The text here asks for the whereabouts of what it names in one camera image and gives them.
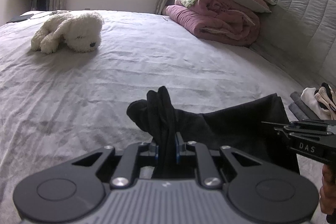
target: folded comforter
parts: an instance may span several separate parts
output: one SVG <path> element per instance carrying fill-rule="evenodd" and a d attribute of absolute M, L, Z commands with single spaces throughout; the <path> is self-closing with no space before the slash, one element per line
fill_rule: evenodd
<path fill-rule="evenodd" d="M 197 0 L 190 8 L 176 0 L 166 13 L 198 38 L 247 46 L 259 34 L 259 18 L 233 0 Z"/>

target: stuffed animal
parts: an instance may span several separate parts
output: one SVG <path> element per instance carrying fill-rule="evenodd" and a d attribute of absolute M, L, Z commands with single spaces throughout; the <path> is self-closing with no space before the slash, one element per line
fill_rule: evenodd
<path fill-rule="evenodd" d="M 92 52 L 101 43 L 100 31 L 104 20 L 97 12 L 75 16 L 58 11 L 51 16 L 31 39 L 31 49 L 46 54 L 57 50 L 60 42 L 76 52 Z"/>

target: black fabric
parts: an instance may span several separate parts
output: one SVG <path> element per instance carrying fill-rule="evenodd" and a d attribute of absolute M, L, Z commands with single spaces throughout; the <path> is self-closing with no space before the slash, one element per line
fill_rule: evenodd
<path fill-rule="evenodd" d="M 290 97 L 309 119 L 320 120 L 320 118 L 301 100 L 301 95 L 297 91 L 293 92 Z"/>
<path fill-rule="evenodd" d="M 272 126 L 261 123 L 289 123 L 282 100 L 276 94 L 211 113 L 174 109 L 168 98 L 167 90 L 161 87 L 156 96 L 151 90 L 147 100 L 133 102 L 127 109 L 127 115 L 132 121 L 141 130 L 151 134 L 158 145 L 163 145 L 161 153 L 168 157 L 167 164 L 173 165 L 175 162 L 174 136 L 179 131 L 184 141 L 201 142 L 213 150 L 218 150 L 221 145 L 230 145 L 262 160 L 299 172 L 296 154 L 279 142 Z"/>
<path fill-rule="evenodd" d="M 46 11 L 46 0 L 36 0 L 36 10 Z"/>
<path fill-rule="evenodd" d="M 299 121 L 309 119 L 309 117 L 297 106 L 297 104 L 295 104 L 295 102 L 292 102 L 288 108 Z"/>

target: white folded cloth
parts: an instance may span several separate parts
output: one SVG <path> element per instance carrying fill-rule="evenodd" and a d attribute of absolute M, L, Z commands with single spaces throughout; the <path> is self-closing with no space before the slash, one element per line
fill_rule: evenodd
<path fill-rule="evenodd" d="M 305 88 L 301 94 L 301 100 L 304 102 L 321 120 L 331 120 L 330 111 L 319 106 L 319 102 L 314 97 L 316 88 Z"/>

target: white bed sheet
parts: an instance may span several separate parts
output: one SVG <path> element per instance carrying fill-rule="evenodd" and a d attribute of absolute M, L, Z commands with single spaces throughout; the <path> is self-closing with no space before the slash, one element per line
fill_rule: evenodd
<path fill-rule="evenodd" d="M 192 112 L 278 93 L 295 119 L 289 95 L 303 88 L 248 48 L 198 39 L 160 15 L 99 12 L 102 44 L 91 53 L 30 51 L 48 17 L 0 27 L 0 223 L 19 222 L 12 191 L 27 175 L 106 144 L 149 141 L 126 109 L 161 85 L 175 108 Z M 309 170 L 316 165 L 302 164 L 318 184 L 320 171 Z"/>

